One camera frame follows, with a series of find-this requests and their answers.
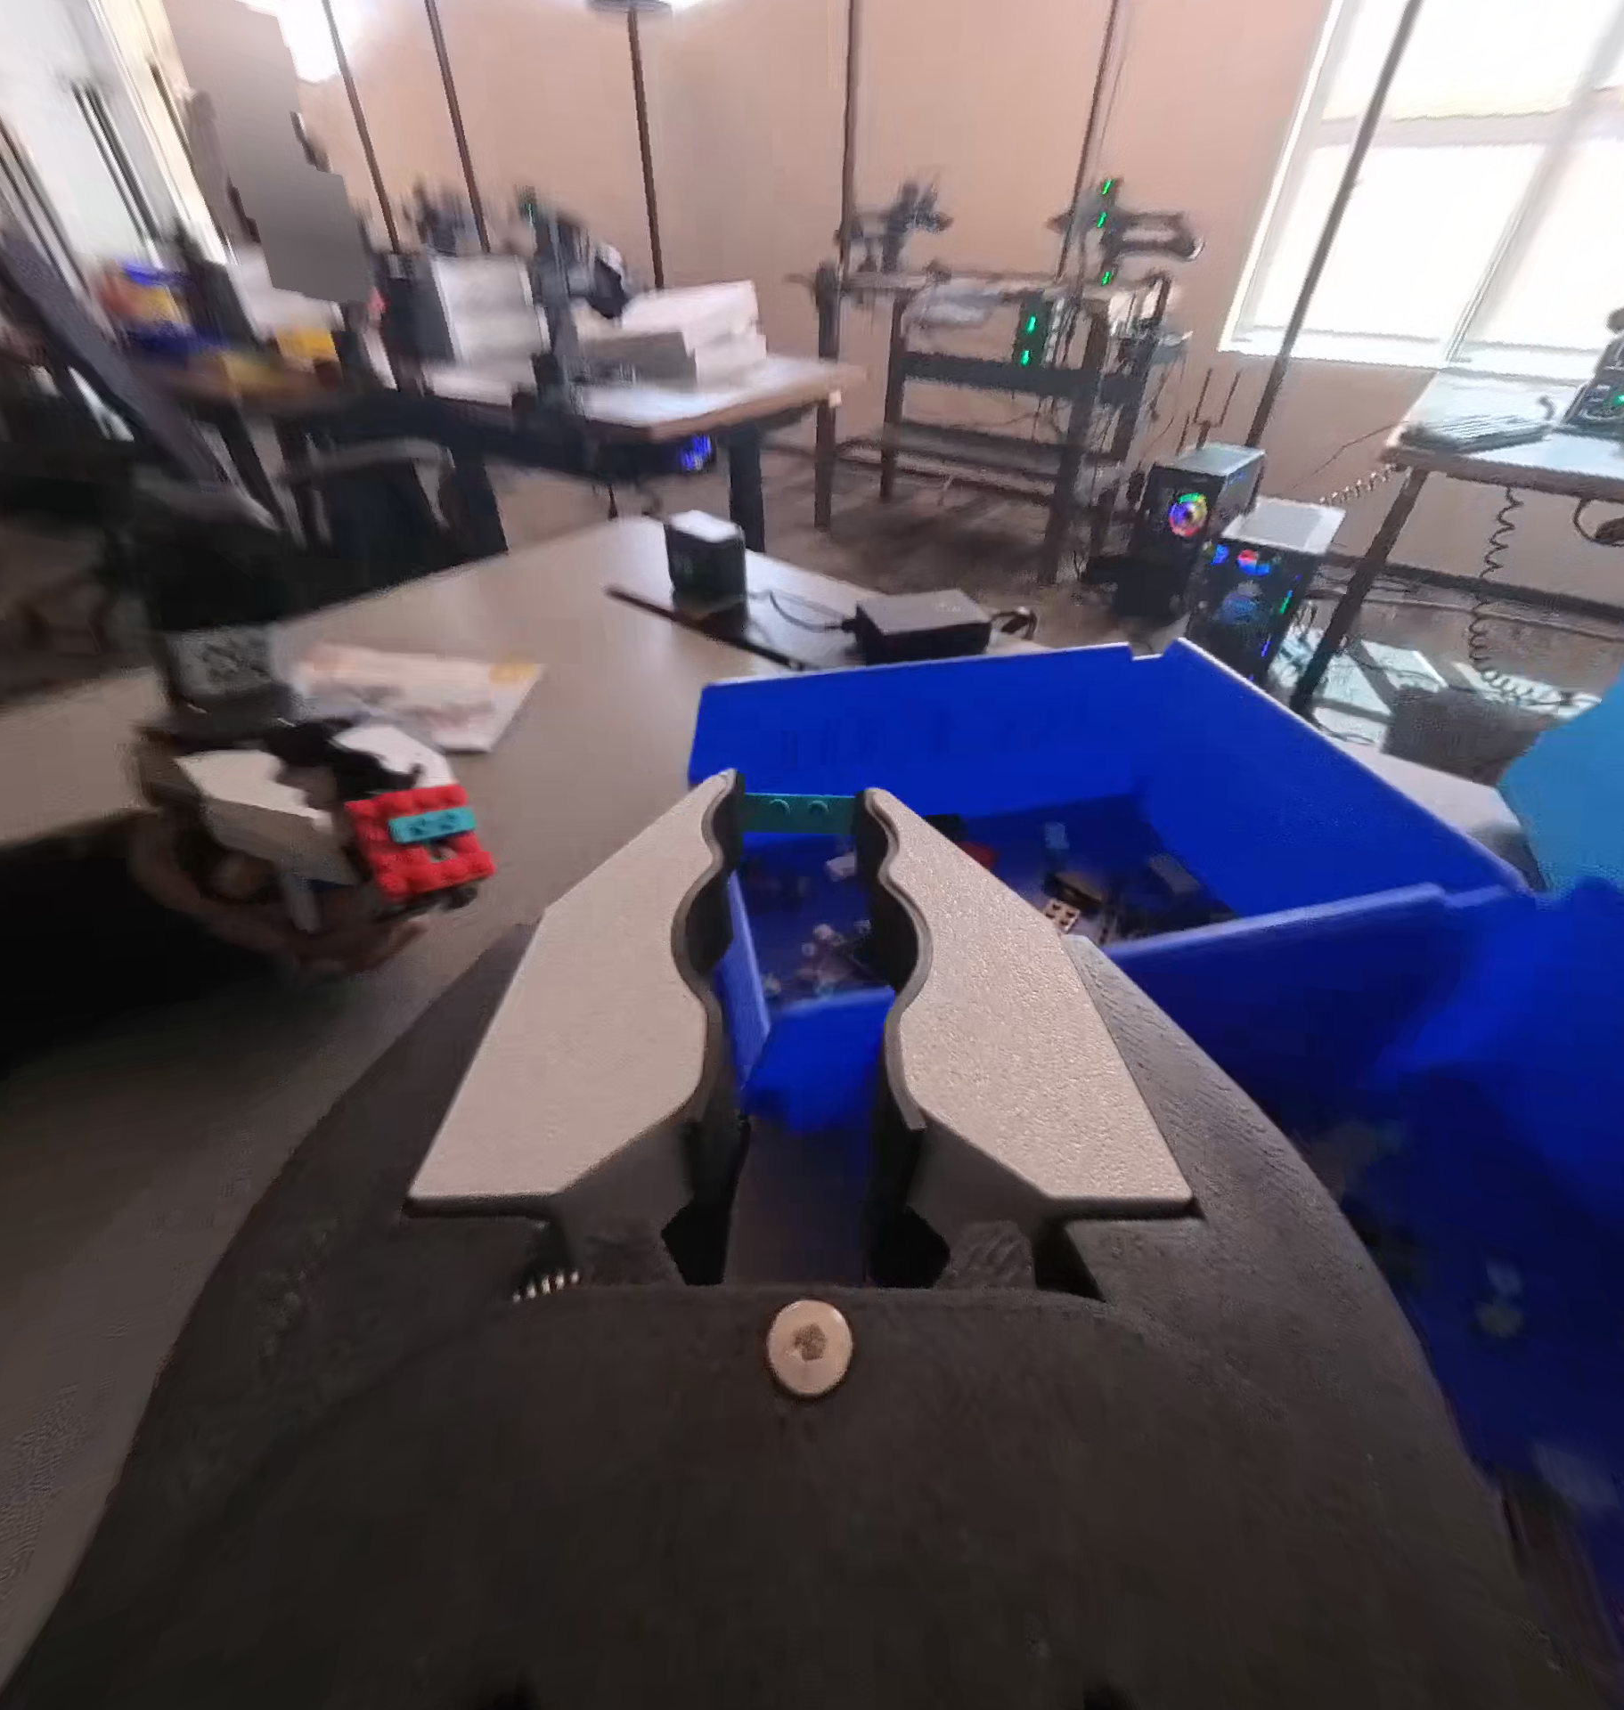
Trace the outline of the black computer tower with lights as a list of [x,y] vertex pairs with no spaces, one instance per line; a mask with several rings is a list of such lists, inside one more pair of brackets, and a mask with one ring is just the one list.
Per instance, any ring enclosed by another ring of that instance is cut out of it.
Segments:
[[1127,575],[1116,589],[1127,617],[1160,625],[1182,612],[1190,573],[1205,547],[1249,512],[1265,467],[1259,447],[1202,444],[1148,468],[1125,543]]
[[1192,572],[1184,642],[1263,686],[1343,520],[1341,507],[1255,501]]

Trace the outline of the large window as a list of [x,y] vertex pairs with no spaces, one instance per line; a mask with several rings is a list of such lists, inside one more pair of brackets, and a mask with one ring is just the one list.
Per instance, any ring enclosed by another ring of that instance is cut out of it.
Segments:
[[1624,308],[1624,3],[1421,5],[1295,356],[1577,383]]

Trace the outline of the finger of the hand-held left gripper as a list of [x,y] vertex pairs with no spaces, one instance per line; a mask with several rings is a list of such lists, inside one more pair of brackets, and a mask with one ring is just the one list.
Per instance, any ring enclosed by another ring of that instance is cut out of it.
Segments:
[[329,724],[328,739],[328,802],[368,802],[455,783],[448,759],[390,724]]
[[196,753],[173,766],[192,793],[203,831],[223,850],[308,886],[360,883],[349,835],[328,808],[284,781],[282,766],[265,751]]

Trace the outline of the black office chair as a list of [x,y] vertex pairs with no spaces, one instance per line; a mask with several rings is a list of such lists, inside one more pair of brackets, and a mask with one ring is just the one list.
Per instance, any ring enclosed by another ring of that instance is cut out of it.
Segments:
[[507,549],[480,461],[429,440],[305,444],[282,463],[301,545],[364,577],[398,583]]

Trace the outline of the stack of white flat boxes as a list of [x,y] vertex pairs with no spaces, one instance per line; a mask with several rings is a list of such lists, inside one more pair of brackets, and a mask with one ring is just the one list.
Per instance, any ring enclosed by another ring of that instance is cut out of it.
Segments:
[[713,388],[768,356],[753,281],[648,291],[618,320],[579,308],[574,327],[589,375],[616,384]]

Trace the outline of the person's left forearm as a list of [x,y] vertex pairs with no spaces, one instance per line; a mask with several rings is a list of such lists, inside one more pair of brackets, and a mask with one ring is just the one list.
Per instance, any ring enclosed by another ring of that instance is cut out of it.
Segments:
[[211,995],[255,972],[242,949],[152,900],[123,818],[0,848],[0,1081],[123,1016]]

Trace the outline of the metal rig with electronics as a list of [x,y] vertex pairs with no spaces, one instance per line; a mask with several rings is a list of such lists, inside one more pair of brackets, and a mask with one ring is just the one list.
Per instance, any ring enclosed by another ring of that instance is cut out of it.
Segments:
[[1127,205],[1116,176],[1051,220],[1051,272],[910,268],[908,241],[948,226],[938,192],[906,182],[843,222],[831,259],[787,278],[824,362],[841,354],[848,310],[885,318],[875,430],[845,438],[835,404],[814,409],[812,526],[831,531],[843,465],[873,470],[877,503],[915,480],[1032,505],[1051,587],[1116,516],[1152,375],[1184,344],[1167,323],[1177,272],[1203,241],[1184,213]]

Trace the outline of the black cube device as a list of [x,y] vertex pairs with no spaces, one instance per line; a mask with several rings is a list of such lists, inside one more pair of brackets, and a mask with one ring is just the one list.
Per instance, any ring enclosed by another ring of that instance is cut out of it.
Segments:
[[730,610],[747,600],[747,547],[734,522],[686,510],[661,522],[671,600]]

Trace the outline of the blue plastic bin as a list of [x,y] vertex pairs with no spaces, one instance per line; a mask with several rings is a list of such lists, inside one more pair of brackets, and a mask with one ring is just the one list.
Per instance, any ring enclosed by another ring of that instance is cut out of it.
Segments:
[[1305,1135],[1390,1121],[1408,1041],[1484,932],[1534,905],[1492,852],[1184,644],[723,682],[698,705],[690,781],[723,768],[753,791],[881,787],[955,816],[1036,904],[1045,825],[1089,875],[1150,841],[1230,921],[1112,961]]
[[1624,1707],[1624,896],[1417,888],[1110,957],[1318,1173]]

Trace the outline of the black floor lamp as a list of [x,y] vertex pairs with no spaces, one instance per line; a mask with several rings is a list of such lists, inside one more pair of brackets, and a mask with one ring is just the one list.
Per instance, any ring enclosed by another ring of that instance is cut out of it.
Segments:
[[585,8],[599,16],[612,16],[623,22],[627,54],[629,54],[629,89],[637,136],[639,176],[644,201],[644,228],[648,243],[648,262],[652,289],[665,287],[665,257],[661,238],[661,215],[658,203],[658,173],[656,150],[652,138],[648,91],[644,75],[644,20],[671,18],[677,10],[673,3],[587,3]]
[[1282,331],[1274,360],[1270,363],[1268,377],[1265,381],[1265,386],[1257,398],[1257,405],[1249,419],[1249,432],[1245,438],[1247,449],[1257,451],[1263,447],[1263,440],[1266,436],[1266,428],[1270,425],[1270,417],[1274,413],[1280,392],[1286,384],[1295,348],[1299,344],[1301,333],[1303,333],[1308,314],[1312,310],[1314,297],[1320,287],[1322,276],[1327,268],[1331,253],[1335,251],[1335,241],[1337,241],[1339,230],[1347,218],[1347,211],[1348,211],[1348,205],[1352,203],[1360,173],[1368,161],[1368,154],[1369,154],[1375,134],[1381,127],[1387,100],[1392,94],[1392,87],[1396,83],[1400,64],[1406,56],[1406,50],[1411,43],[1415,29],[1417,29],[1421,10],[1423,10],[1423,3],[1402,3],[1398,8],[1396,28],[1394,28],[1392,37],[1385,49],[1383,58],[1381,58],[1368,102],[1356,121],[1348,155],[1345,159],[1341,176],[1335,182],[1335,192],[1331,196],[1326,218],[1316,234],[1312,253],[1306,260],[1306,266],[1305,266],[1305,272],[1301,278],[1301,287],[1299,287],[1297,299],[1293,302],[1287,323]]

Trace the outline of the dark flat strip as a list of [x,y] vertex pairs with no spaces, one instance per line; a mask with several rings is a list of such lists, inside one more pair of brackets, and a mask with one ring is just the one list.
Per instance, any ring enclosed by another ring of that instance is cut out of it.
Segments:
[[810,673],[820,671],[822,655],[807,644],[810,634],[787,625],[786,617],[768,602],[740,602],[728,606],[703,606],[677,602],[640,589],[619,585],[604,587],[604,594],[640,613],[660,617],[681,631],[690,631],[711,642],[763,659],[774,667]]

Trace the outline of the teal and black brick assembly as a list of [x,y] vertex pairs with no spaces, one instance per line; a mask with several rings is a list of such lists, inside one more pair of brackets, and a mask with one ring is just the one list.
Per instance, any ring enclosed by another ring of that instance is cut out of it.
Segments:
[[396,913],[465,907],[495,877],[457,783],[354,799],[341,816],[362,879]]

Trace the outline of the black keyboard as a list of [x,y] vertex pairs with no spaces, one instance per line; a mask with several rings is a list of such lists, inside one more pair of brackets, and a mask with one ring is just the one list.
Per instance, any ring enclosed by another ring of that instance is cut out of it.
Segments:
[[1547,411],[1419,417],[1400,425],[1394,446],[1434,457],[1474,457],[1526,447],[1549,438],[1556,415]]

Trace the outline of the wooden top work table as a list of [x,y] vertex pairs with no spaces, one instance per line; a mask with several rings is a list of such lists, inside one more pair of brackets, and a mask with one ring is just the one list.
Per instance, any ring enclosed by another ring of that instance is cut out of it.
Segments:
[[721,465],[728,518],[751,552],[766,547],[763,440],[864,381],[841,360],[766,354],[755,367],[694,386],[658,383],[568,384],[539,402],[522,379],[497,369],[436,367],[410,398],[452,451],[602,488],[679,480]]

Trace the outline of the grey desk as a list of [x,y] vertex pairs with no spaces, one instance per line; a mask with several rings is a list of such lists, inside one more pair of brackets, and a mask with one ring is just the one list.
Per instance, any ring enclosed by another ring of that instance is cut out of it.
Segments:
[[497,877],[371,976],[135,1016],[0,1083],[0,1686],[60,1596],[223,1249],[299,1138],[490,944],[682,791],[705,684],[770,667],[606,587],[612,524],[301,621],[331,642],[541,669],[459,770]]

